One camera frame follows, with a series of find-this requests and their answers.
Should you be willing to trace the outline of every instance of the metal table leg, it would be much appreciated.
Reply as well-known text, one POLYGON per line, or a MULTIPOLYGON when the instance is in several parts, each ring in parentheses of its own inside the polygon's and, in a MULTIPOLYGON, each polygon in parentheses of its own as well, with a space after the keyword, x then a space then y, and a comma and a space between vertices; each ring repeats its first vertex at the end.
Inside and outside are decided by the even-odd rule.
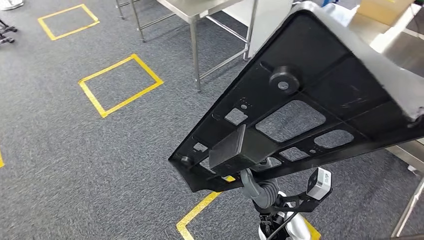
POLYGON ((115 8, 117 8, 117 9, 118 9, 118 11, 119 11, 119 17, 120 17, 121 19, 124 19, 124 15, 122 14, 121 6, 120 6, 120 4, 119 4, 118 0, 115 0, 115 1, 116 1, 115 8))
POLYGON ((198 44, 196 37, 196 21, 190 23, 190 34, 191 34, 191 50, 193 52, 193 63, 194 63, 194 81, 196 82, 197 91, 201 91, 200 86, 200 73, 199 73, 199 61, 198 61, 198 44))
POLYGON ((140 27, 139 15, 137 14, 136 7, 134 6, 134 1, 129 0, 129 3, 131 4, 132 10, 134 11, 135 21, 137 22, 137 31, 140 31, 141 40, 143 43, 145 43, 145 37, 143 36, 143 30, 140 27))
POLYGON ((247 42, 244 45, 244 49, 247 49, 247 51, 245 51, 243 53, 243 60, 245 60, 245 61, 249 60, 249 51, 251 49, 252 32, 253 32, 253 26, 255 24, 256 9, 257 8, 258 8, 258 0, 254 0, 253 1, 252 14, 251 14, 251 17, 250 17, 250 24, 249 24, 249 27, 247 28, 247 35, 246 35, 247 42))
POLYGON ((402 216, 400 216, 399 221, 397 222, 396 226, 394 227, 394 230, 391 234, 392 238, 399 237, 401 235, 402 230, 405 227, 405 224, 407 223, 408 218, 410 217, 412 210, 414 209, 415 205, 418 202, 418 199, 420 198, 421 193, 424 190, 424 177, 419 182, 418 186, 415 189, 415 192, 413 193, 412 197, 410 198, 408 205, 406 206, 405 210, 402 213, 402 216))

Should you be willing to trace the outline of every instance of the white camera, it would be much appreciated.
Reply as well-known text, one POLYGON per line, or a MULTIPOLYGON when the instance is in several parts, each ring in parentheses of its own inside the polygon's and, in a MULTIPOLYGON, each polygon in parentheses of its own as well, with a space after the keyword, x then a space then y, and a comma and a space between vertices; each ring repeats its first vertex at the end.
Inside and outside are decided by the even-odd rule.
POLYGON ((321 200, 331 190, 331 172, 318 167, 307 181, 306 194, 316 200, 321 200))

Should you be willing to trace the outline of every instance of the stainless steel table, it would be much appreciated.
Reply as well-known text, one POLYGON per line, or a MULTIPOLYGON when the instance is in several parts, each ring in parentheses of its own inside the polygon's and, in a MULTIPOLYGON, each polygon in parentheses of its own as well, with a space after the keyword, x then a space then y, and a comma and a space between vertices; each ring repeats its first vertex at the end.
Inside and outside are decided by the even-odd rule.
POLYGON ((156 19, 152 22, 149 22, 145 25, 140 25, 139 17, 137 15, 137 11, 136 11, 135 6, 134 6, 134 2, 135 2, 134 0, 130 0, 129 2, 124 2, 124 3, 121 3, 121 4, 116 2, 116 6, 119 9, 119 13, 120 13, 121 18, 123 18, 120 7, 127 5, 129 3, 131 4, 132 9, 134 11, 135 18, 136 18, 136 23, 137 23, 137 27, 138 27, 137 30, 140 32, 140 37, 141 37, 141 40, 143 42, 145 42, 145 38, 144 38, 144 35, 143 35, 143 29, 150 27, 154 24, 157 24, 157 23, 159 23, 159 22, 161 22, 161 21, 163 21, 167 18, 170 18, 172 16, 176 15, 176 16, 180 17, 181 19, 183 19, 184 21, 186 21, 190 25, 191 48, 192 48, 192 53, 193 53, 193 64, 194 64, 194 81, 196 83, 196 87, 197 87, 198 92, 201 91, 201 83, 200 83, 201 79, 205 78, 206 76, 210 75, 211 73, 213 73, 217 69, 221 68, 222 66, 226 65, 227 63, 231 62, 232 60, 236 59, 237 57, 239 57, 241 55, 243 55, 244 60, 248 59, 248 52, 249 52, 250 42, 251 42, 251 38, 252 38, 252 29, 253 29, 253 25, 254 25, 254 22, 255 22, 255 13, 256 13, 256 8, 257 8, 257 5, 258 5, 258 2, 257 2, 258 0, 254 0, 254 2, 253 2, 252 15, 251 15, 251 19, 250 19, 250 24, 247 28, 246 37, 241 36, 240 34, 235 32, 234 30, 232 30, 228 26, 222 24, 221 22, 219 22, 218 20, 216 20, 215 18, 210 16, 210 15, 212 15, 216 12, 219 12, 219 11, 221 11, 221 10, 223 10, 223 9, 233 5, 233 4, 241 2, 242 0, 157 0, 157 1, 160 4, 162 4, 163 6, 165 6, 167 9, 169 9, 172 13, 168 14, 166 16, 163 16, 159 19, 156 19), (232 35, 236 36, 238 39, 243 41, 245 43, 245 45, 244 45, 244 49, 241 50, 240 52, 234 54, 233 56, 224 60, 220 64, 209 69, 205 73, 200 74, 200 72, 199 72, 199 60, 198 60, 196 23, 197 23, 198 20, 200 20, 202 18, 207 18, 207 19, 211 20, 213 23, 217 24, 218 26, 220 26, 221 28, 223 28, 227 32, 231 33, 232 35))

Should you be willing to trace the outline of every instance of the cardboard box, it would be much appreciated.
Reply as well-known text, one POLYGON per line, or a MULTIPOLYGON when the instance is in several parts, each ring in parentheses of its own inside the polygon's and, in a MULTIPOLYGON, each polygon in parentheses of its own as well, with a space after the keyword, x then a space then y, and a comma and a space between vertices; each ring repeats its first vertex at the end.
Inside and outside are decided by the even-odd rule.
POLYGON ((393 26, 414 0, 362 0, 358 14, 393 26))

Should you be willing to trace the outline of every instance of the gray carpet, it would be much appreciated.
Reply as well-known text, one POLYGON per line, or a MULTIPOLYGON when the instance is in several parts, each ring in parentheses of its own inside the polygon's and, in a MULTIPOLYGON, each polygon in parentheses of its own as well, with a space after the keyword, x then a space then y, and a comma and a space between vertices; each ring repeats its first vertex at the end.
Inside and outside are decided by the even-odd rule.
MULTIPOLYGON (((167 158, 243 68, 237 60, 214 73, 196 93, 190 31, 172 17, 144 31, 131 9, 118 18, 113 1, 84 1, 100 23, 51 41, 37 18, 81 4, 27 1, 0 17, 19 29, 0 46, 0 239, 182 239, 176 223, 207 191, 191 193, 167 158), (137 54, 164 84, 102 118, 78 81, 137 54)), ((143 23, 168 11, 136 3, 143 23)), ((81 12, 57 17, 54 34, 86 25, 81 12)), ((216 17, 244 34, 223 13, 216 17)), ((237 38, 202 20, 202 71, 242 49, 237 38)), ((87 82, 105 108, 140 91, 151 78, 128 63, 87 82)), ((323 239, 390 235, 419 178, 387 151, 346 159, 326 168, 334 191, 305 217, 323 239)), ((306 187, 311 170, 279 179, 288 194, 306 187)), ((422 228, 415 216, 409 233, 422 228)), ((257 239, 258 218, 239 189, 224 192, 187 226, 195 240, 257 239)))

